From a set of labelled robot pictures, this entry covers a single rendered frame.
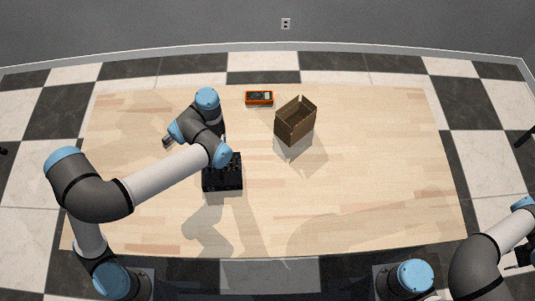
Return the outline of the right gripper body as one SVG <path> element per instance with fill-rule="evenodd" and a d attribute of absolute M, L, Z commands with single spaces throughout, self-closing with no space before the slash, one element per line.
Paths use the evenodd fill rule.
<path fill-rule="evenodd" d="M 530 254 L 532 252 L 532 247 L 529 242 L 526 242 L 523 245 L 517 246 L 514 248 L 514 252 L 517 258 L 517 264 L 521 267 L 526 267 L 532 265 L 530 261 Z"/>

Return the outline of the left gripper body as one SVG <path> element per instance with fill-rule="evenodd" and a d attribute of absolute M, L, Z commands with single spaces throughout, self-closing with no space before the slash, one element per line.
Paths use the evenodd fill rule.
<path fill-rule="evenodd" d="M 217 119 L 207 121 L 204 126 L 206 126 L 209 130 L 211 130 L 220 138 L 222 138 L 222 134 L 226 133 L 225 122 L 223 121 L 222 112 Z"/>

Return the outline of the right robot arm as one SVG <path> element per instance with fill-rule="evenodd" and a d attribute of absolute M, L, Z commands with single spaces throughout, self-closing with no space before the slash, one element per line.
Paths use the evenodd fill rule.
<path fill-rule="evenodd" d="M 431 266 L 418 258 L 380 269 L 375 279 L 378 295 L 385 301 L 515 301 L 497 265 L 526 237 L 535 267 L 535 201 L 525 196 L 510 210 L 512 214 L 485 232 L 470 235 L 455 251 L 448 273 L 453 300 L 438 296 Z"/>

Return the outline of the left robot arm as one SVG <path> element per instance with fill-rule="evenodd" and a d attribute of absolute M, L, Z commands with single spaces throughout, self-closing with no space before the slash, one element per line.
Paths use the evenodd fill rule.
<path fill-rule="evenodd" d="M 232 158 L 232 148 L 204 126 L 221 111 L 215 89 L 197 90 L 194 101 L 167 127 L 179 145 L 187 142 L 189 146 L 123 179 L 103 181 L 85 154 L 72 145 L 58 148 L 44 162 L 45 177 L 57 203 L 67 212 L 75 235 L 74 254 L 100 295 L 119 301 L 149 300 L 149 276 L 122 264 L 99 224 L 129 216 L 142 202 L 209 165 L 223 168 Z"/>

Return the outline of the black lighting desk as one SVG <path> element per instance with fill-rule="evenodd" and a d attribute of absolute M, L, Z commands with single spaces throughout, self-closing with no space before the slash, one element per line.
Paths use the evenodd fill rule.
<path fill-rule="evenodd" d="M 222 169 L 211 165 L 202 169 L 201 188 L 203 192 L 243 190 L 241 153 L 232 152 L 230 164 L 228 162 Z"/>

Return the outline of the brown cardboard box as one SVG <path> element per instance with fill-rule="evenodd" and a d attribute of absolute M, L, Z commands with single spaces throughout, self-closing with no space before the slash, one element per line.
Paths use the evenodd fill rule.
<path fill-rule="evenodd" d="M 289 148 L 314 128 L 317 117 L 314 103 L 304 95 L 298 99 L 299 95 L 275 111 L 273 133 Z"/>

